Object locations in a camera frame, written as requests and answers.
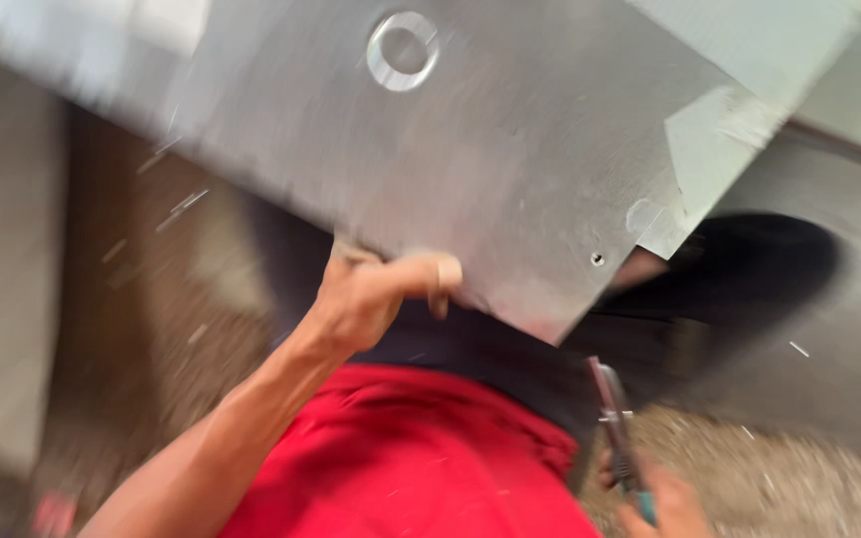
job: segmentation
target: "red shirt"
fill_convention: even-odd
[[[484,385],[347,365],[281,437],[221,536],[600,538],[564,484],[575,449]]]

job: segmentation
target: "ground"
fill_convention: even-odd
[[[241,247],[232,189],[178,157],[136,174],[148,143],[82,112],[72,126],[61,329],[30,500],[47,489],[76,496],[80,526],[259,364],[274,316]],[[695,484],[719,536],[861,537],[861,448],[662,407],[635,418],[633,432]],[[580,497],[613,537],[617,501],[592,484]],[[0,508],[0,532],[24,526],[14,519]]]

